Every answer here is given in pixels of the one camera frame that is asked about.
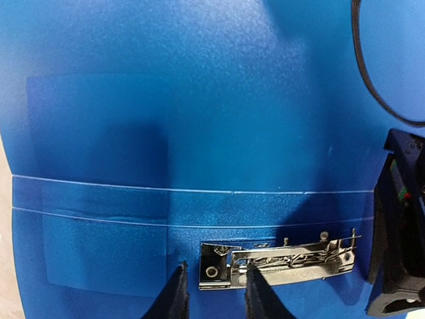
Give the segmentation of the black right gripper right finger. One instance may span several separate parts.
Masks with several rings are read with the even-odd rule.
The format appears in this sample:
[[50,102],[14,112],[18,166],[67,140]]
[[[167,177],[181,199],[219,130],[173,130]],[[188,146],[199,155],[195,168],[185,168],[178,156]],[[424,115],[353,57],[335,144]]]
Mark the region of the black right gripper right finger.
[[247,318],[292,318],[292,313],[254,265],[248,266],[245,307]]

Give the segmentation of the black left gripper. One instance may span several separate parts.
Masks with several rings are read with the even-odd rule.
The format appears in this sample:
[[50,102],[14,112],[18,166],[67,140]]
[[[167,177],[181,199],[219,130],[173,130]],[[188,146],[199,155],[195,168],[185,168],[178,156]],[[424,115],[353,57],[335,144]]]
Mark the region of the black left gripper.
[[369,316],[424,308],[424,138],[391,129],[374,188]]

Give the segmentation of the blue plastic clip folder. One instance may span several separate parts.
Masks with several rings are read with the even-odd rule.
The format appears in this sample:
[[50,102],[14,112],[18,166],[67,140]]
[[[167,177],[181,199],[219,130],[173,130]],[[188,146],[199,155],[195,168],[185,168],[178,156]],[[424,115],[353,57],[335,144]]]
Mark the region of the blue plastic clip folder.
[[352,272],[276,294],[365,318],[373,188],[391,128],[357,68],[349,1],[2,1],[1,137],[27,318],[140,318],[205,241],[359,234]]

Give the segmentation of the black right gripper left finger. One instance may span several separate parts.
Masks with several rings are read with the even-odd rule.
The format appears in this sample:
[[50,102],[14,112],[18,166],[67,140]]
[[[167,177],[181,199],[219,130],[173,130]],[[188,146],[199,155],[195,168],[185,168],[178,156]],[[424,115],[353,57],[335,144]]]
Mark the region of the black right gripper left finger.
[[187,262],[176,267],[165,286],[142,319],[189,318]]

